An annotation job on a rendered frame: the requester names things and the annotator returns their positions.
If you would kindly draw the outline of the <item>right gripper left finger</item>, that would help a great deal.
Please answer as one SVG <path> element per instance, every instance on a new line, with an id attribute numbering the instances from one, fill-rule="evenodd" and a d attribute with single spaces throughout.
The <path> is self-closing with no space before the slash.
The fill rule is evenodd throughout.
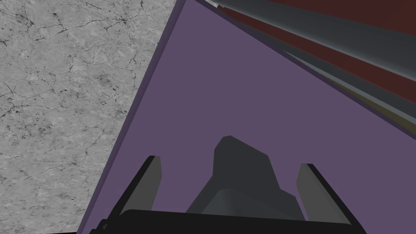
<path id="1" fill-rule="evenodd" d="M 127 210 L 152 210 L 162 179 L 159 156 L 149 156 L 108 216 L 115 219 Z"/>

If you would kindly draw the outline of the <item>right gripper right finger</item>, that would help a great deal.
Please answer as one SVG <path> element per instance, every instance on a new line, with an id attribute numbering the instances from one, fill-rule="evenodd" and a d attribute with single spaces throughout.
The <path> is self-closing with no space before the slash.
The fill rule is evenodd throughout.
<path id="1" fill-rule="evenodd" d="M 309 221 L 353 223 L 348 208 L 313 164 L 301 164 L 296 186 Z"/>

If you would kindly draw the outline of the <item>purple cupboard door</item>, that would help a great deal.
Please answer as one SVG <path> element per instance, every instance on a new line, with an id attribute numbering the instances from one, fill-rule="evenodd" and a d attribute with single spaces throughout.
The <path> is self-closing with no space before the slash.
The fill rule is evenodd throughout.
<path id="1" fill-rule="evenodd" d="M 150 155 L 162 169 L 153 208 L 185 212 L 228 135 L 270 156 L 296 198 L 312 163 L 368 234 L 416 234 L 416 139 L 203 0 L 177 0 L 77 234 Z"/>

